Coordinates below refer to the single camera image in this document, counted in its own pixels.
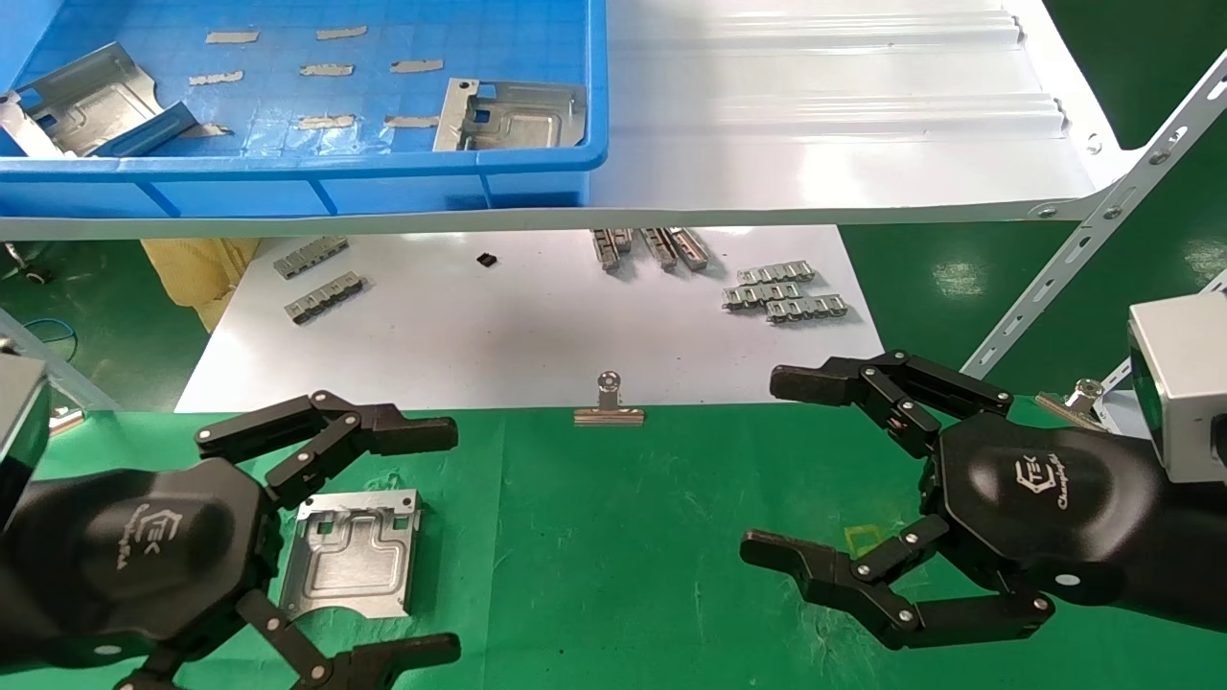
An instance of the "white table surface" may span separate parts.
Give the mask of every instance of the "white table surface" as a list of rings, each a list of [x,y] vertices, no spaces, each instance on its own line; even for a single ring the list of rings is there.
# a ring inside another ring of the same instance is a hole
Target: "white table surface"
[[[698,228],[703,274],[660,270],[636,237],[616,274],[588,231],[361,236],[293,280],[272,262],[307,238],[266,239],[179,400],[179,413],[247,411],[317,389],[401,409],[594,406],[596,376],[622,374],[632,405],[771,400],[780,363],[882,351],[834,226]],[[483,268],[476,257],[498,257]],[[810,295],[838,292],[843,319],[771,325],[730,314],[734,271],[809,260]],[[358,296],[306,325],[285,304],[356,271]]]

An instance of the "sheet metal part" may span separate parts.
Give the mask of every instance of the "sheet metal part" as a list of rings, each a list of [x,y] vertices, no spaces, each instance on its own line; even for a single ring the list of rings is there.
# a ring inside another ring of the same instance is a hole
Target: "sheet metal part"
[[[206,74],[188,77],[188,86],[209,86],[211,83],[233,83],[243,80],[243,70],[232,72]]]
[[[302,325],[331,307],[362,292],[364,285],[366,282],[356,273],[350,271],[317,290],[312,290],[307,296],[286,304],[286,314],[290,316],[290,320]]]
[[[443,69],[443,60],[396,60],[391,74],[433,72]]]
[[[140,156],[196,124],[163,108],[155,82],[119,43],[0,95],[0,129],[32,158]],[[22,106],[27,95],[28,109]]]
[[[479,96],[483,86],[494,96]],[[453,79],[434,151],[574,146],[587,126],[588,91],[582,85]]]
[[[710,257],[703,243],[698,241],[694,232],[688,227],[670,227],[669,238],[674,243],[674,249],[682,263],[692,271],[701,271],[707,268]]]
[[[350,76],[353,74],[353,65],[339,63],[323,63],[318,65],[303,65],[298,74],[303,76]]]
[[[847,314],[848,304],[838,295],[802,296],[767,302],[767,320],[771,323],[839,318]]]
[[[614,242],[614,231],[594,230],[593,248],[596,249],[596,260],[601,263],[602,269],[611,271],[617,268],[618,252]]]
[[[617,249],[618,254],[627,254],[631,252],[631,244],[634,243],[634,231],[628,227],[615,227],[610,228],[610,233],[614,236],[614,247]]]
[[[315,41],[335,41],[337,38],[357,38],[367,33],[366,26],[351,28],[324,28],[315,32]]]
[[[596,377],[596,406],[575,410],[575,426],[643,426],[643,410],[622,406],[621,388],[622,377],[616,371],[601,372]]]
[[[205,43],[255,43],[259,38],[258,31],[213,31],[205,37]]]
[[[762,307],[777,300],[800,300],[805,297],[795,282],[774,282],[771,285],[739,285],[724,290],[724,308],[730,312]]]
[[[272,268],[281,274],[281,277],[290,280],[304,270],[340,254],[348,246],[348,237],[320,237],[306,247],[294,249],[276,262],[272,262]]]
[[[788,262],[737,271],[737,285],[762,285],[768,282],[809,282],[818,275],[810,262]]]
[[[312,496],[298,508],[281,609],[291,620],[325,608],[405,618],[421,519],[412,489]]]
[[[299,119],[298,129],[345,129],[353,123],[353,115],[312,115]]]
[[[669,232],[663,227],[640,227],[639,235],[648,244],[648,252],[660,264],[661,270],[671,271],[677,266],[677,249],[669,239]]]

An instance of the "white shelf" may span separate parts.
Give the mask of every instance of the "white shelf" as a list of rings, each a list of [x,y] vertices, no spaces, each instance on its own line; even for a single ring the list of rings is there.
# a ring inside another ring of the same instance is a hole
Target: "white shelf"
[[[1042,0],[609,2],[590,206],[294,220],[7,219],[9,238],[1082,220],[1121,151]]]

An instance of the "blue plastic bin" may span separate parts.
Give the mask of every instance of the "blue plastic bin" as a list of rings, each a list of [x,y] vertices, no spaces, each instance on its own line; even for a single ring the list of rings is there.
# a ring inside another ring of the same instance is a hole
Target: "blue plastic bin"
[[[605,0],[5,0],[0,85],[28,83],[118,41],[158,85],[229,136],[177,139],[140,158],[22,157],[0,134],[0,215],[239,217],[393,214],[587,203],[609,149]],[[355,38],[319,29],[366,26]],[[215,31],[254,43],[206,44]],[[398,60],[443,69],[393,74]],[[347,77],[306,64],[355,65]],[[191,76],[243,70],[238,82]],[[433,152],[434,129],[385,115],[437,115],[449,77],[584,83],[579,146]],[[302,117],[355,114],[346,129]]]

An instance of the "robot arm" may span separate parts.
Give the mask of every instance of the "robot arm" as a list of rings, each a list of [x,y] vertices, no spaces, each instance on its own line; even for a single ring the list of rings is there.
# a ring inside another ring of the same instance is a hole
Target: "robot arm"
[[[806,602],[852,614],[885,646],[1029,637],[1048,594],[1227,631],[1220,586],[1227,487],[1172,484],[1147,440],[1005,419],[1012,397],[906,352],[777,367],[772,393],[859,406],[924,458],[919,522],[860,559],[750,530],[744,561],[791,575]],[[958,417],[941,428],[920,408]],[[934,555],[993,595],[913,604],[890,584]]]

